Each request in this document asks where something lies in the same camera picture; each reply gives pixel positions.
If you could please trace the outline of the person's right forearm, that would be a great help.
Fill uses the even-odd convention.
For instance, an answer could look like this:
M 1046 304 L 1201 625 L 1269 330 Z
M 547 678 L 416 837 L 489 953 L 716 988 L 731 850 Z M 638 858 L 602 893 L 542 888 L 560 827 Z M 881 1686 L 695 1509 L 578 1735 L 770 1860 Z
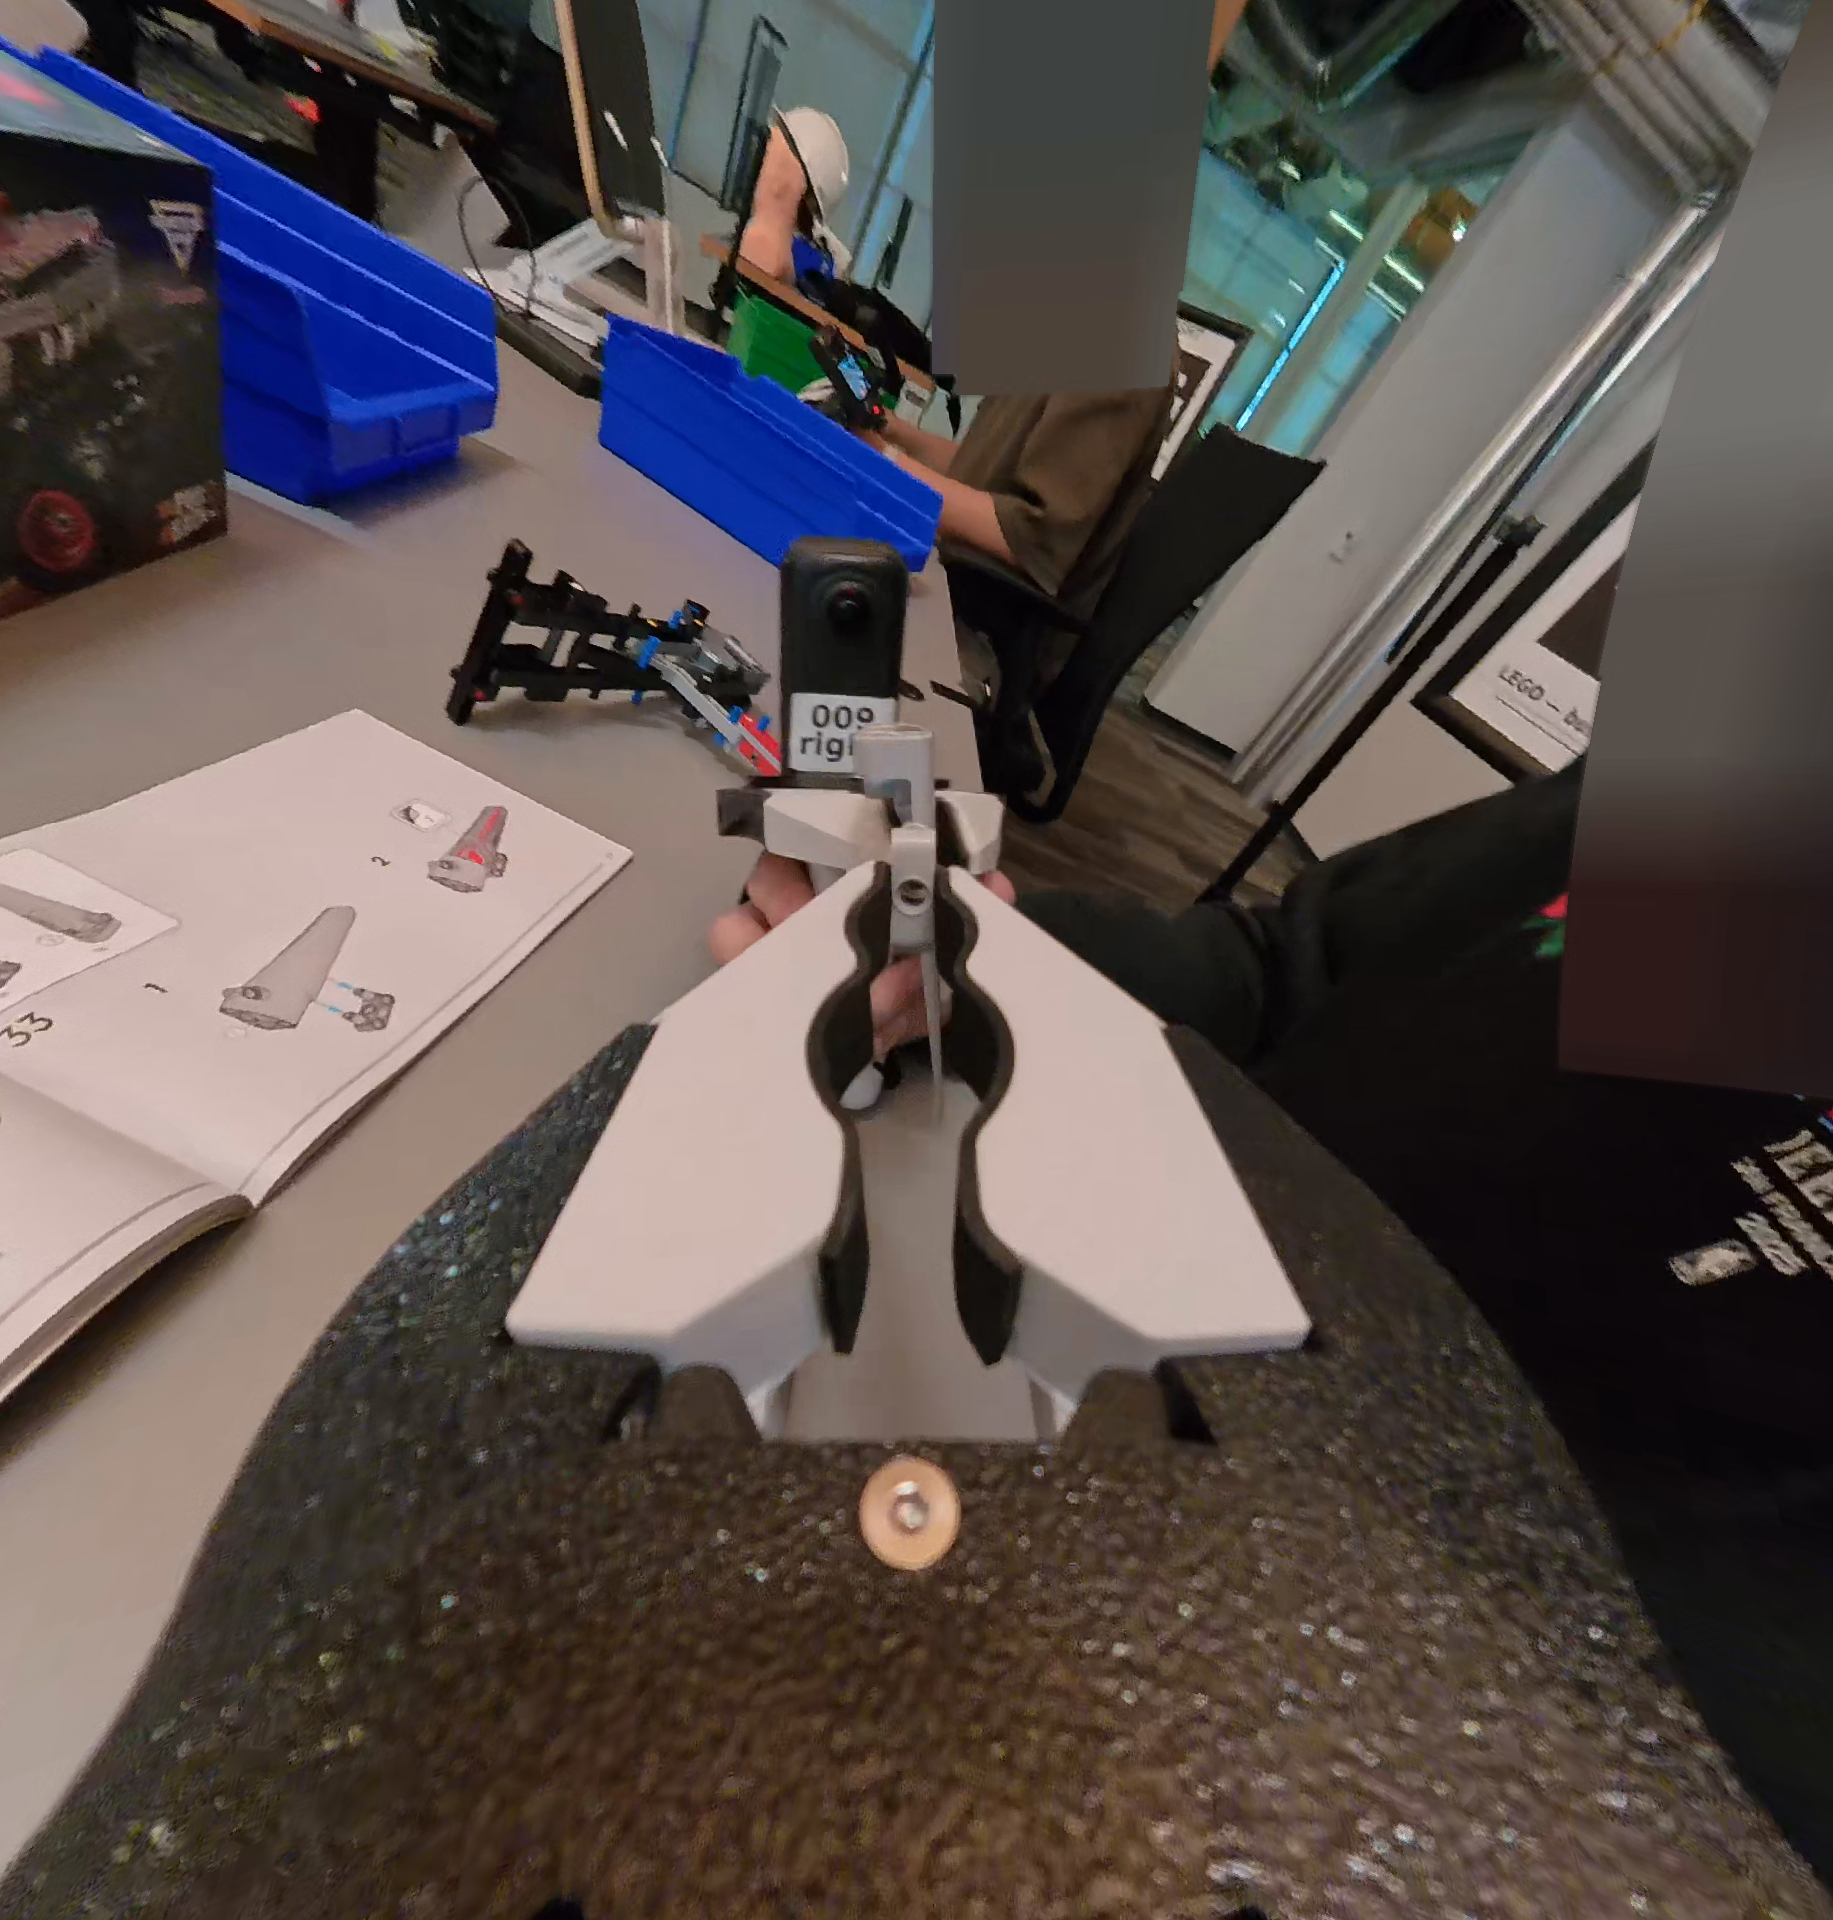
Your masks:
M 1027 893 L 1024 916 L 1160 1020 L 1260 1065 L 1341 995 L 1406 994 L 1568 888 L 1587 759 L 1326 858 L 1263 903 L 1164 914 Z

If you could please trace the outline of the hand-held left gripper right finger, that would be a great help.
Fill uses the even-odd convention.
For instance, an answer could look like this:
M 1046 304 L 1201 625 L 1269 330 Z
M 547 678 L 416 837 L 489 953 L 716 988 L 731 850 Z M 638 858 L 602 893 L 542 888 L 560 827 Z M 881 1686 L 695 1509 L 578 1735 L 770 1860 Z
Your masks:
M 1111 1371 L 1300 1350 L 1290 1277 L 1182 1037 L 980 880 L 938 882 L 957 1149 L 954 1301 L 976 1357 L 1059 1437 Z

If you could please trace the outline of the green plastic bin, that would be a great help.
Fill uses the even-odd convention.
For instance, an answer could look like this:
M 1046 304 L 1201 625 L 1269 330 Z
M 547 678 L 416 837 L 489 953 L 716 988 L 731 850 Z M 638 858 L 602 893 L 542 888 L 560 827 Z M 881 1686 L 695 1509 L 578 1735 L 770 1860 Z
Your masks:
M 730 313 L 727 352 L 749 377 L 770 379 L 798 398 L 817 382 L 827 382 L 813 355 L 817 336 L 820 330 L 795 307 L 744 287 Z

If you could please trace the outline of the white board stand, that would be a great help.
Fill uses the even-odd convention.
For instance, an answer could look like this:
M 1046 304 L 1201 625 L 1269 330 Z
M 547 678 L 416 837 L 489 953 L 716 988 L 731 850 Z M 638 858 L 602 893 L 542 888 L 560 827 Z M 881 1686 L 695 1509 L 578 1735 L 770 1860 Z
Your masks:
M 582 222 L 510 265 L 511 299 L 526 313 L 568 333 L 593 333 L 598 319 L 620 315 L 661 330 L 680 330 L 685 307 L 678 283 L 651 272 L 642 245 L 605 235 Z

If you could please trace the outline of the person's right hand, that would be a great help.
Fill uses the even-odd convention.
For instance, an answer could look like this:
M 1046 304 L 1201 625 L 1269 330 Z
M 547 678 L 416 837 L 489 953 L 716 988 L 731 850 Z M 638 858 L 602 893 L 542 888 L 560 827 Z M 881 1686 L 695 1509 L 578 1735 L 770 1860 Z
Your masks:
M 718 967 L 736 964 L 810 900 L 817 900 L 810 871 L 798 861 L 761 851 L 738 907 L 711 925 L 714 960 Z M 881 969 L 870 988 L 870 1010 L 880 1062 L 901 1048 L 929 1041 L 931 1013 L 923 960 L 901 958 Z

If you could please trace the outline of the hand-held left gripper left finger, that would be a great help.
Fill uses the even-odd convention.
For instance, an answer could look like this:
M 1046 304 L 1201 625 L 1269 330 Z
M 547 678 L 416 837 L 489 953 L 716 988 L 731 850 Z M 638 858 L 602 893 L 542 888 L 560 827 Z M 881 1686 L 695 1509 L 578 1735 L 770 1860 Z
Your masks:
M 855 1343 L 869 1279 L 844 1090 L 874 1062 L 889 871 L 865 862 L 651 1032 L 506 1312 L 529 1350 L 718 1368 L 760 1433 L 795 1371 Z

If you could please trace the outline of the grey tapered panel piece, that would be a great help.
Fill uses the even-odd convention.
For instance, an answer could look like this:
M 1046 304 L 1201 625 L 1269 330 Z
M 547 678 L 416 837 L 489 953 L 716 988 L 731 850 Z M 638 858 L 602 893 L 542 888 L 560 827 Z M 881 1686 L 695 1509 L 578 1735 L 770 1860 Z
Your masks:
M 929 847 L 937 861 L 938 903 L 938 790 L 933 779 L 933 738 L 914 723 L 886 723 L 857 735 L 857 779 L 862 793 L 889 805 L 889 862 L 896 851 L 914 844 Z M 945 1119 L 945 984 L 938 978 L 937 945 L 923 954 L 926 999 L 931 1013 L 931 1115 Z

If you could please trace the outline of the black stand pole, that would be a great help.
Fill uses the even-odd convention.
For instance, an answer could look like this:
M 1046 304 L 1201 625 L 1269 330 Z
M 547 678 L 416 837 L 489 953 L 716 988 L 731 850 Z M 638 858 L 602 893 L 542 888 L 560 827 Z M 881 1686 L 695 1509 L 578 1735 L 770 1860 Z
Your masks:
M 1309 769 L 1294 780 L 1294 787 L 1264 808 L 1263 825 L 1240 844 L 1240 851 L 1226 862 L 1226 869 L 1211 880 L 1198 903 L 1229 903 L 1237 885 L 1252 877 L 1252 869 L 1274 850 L 1274 844 L 1294 825 L 1297 813 L 1316 797 L 1316 793 L 1335 775 L 1335 769 L 1356 750 L 1361 738 L 1386 715 L 1386 710 L 1406 692 L 1410 680 L 1424 665 L 1441 647 L 1441 642 L 1455 635 L 1455 629 L 1470 619 L 1470 612 L 1487 597 L 1487 591 L 1516 567 L 1519 555 L 1531 548 L 1546 532 L 1543 517 L 1530 512 L 1509 512 L 1486 527 L 1479 541 L 1473 541 L 1460 555 L 1448 582 L 1433 587 L 1425 606 L 1410 619 L 1400 635 L 1380 657 L 1383 678 L 1361 700 L 1347 721 L 1328 735 L 1323 750 L 1313 757 Z

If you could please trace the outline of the person's black clothed body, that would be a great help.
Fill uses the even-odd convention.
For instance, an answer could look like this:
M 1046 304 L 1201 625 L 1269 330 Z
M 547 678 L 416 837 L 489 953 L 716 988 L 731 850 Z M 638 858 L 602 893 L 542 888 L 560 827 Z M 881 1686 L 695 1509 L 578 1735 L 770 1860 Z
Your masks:
M 1252 1071 L 1530 1373 L 1686 1693 L 1833 1894 L 1833 1100 L 1560 1069 L 1564 935 L 1568 888 Z

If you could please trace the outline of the black framed sign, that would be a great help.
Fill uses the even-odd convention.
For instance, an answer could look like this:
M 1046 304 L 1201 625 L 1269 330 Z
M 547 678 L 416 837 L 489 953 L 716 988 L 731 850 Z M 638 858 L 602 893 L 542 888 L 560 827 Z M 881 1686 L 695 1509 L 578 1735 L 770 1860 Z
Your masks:
M 1602 647 L 1653 461 L 1644 446 L 1414 696 L 1505 780 L 1569 768 L 1591 742 Z

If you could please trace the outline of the black toy set box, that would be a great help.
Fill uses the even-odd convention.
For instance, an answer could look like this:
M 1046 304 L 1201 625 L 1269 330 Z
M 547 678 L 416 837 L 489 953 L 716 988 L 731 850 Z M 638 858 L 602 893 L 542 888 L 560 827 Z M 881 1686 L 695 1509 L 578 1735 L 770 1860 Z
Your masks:
M 0 620 L 226 536 L 213 213 L 0 42 Z

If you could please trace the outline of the wooden background desk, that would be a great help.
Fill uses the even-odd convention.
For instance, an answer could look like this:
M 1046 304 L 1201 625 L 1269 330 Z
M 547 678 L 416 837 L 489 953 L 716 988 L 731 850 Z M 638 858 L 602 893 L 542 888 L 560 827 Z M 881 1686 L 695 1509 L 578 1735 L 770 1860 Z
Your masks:
M 400 57 L 375 37 L 317 3 L 208 3 L 208 8 L 261 42 L 280 45 L 322 69 L 337 69 L 355 83 L 379 87 L 387 98 L 415 105 L 449 128 L 474 134 L 495 134 L 499 128 L 489 111 L 458 96 L 427 65 Z

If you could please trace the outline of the black toy chassis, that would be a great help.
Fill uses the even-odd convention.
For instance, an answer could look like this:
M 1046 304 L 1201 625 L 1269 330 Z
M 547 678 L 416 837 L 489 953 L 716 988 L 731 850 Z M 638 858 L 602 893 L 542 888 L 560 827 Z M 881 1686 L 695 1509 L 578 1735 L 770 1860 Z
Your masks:
M 760 710 L 767 669 L 703 604 L 680 604 L 673 619 L 619 612 L 566 572 L 533 580 L 532 564 L 532 548 L 510 541 L 487 574 L 487 598 L 451 672 L 449 723 L 472 723 L 506 692 L 536 706 L 578 695 L 669 696 L 753 779 L 787 775 L 780 738 Z

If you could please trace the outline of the blue plastic bin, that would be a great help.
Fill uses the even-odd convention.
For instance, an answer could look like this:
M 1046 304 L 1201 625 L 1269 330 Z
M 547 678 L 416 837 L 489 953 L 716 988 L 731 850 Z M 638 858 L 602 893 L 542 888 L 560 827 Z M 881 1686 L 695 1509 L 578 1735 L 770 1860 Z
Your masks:
M 495 424 L 483 287 L 65 53 L 23 62 L 209 168 L 232 473 L 319 507 Z
M 893 548 L 923 574 L 942 527 L 933 487 L 714 345 L 613 319 L 602 446 L 764 564 L 805 540 Z

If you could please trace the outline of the black office chair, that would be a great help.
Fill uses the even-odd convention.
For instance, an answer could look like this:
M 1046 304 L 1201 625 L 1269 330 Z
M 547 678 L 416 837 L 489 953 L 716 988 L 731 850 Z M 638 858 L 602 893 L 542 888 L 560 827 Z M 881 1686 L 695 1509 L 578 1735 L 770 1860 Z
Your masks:
M 1269 540 L 1323 472 L 1214 428 L 1149 493 L 1089 619 L 972 548 L 942 549 L 957 624 L 998 661 L 998 692 L 976 707 L 976 755 L 983 783 L 1018 818 L 1063 816 L 1124 676 Z

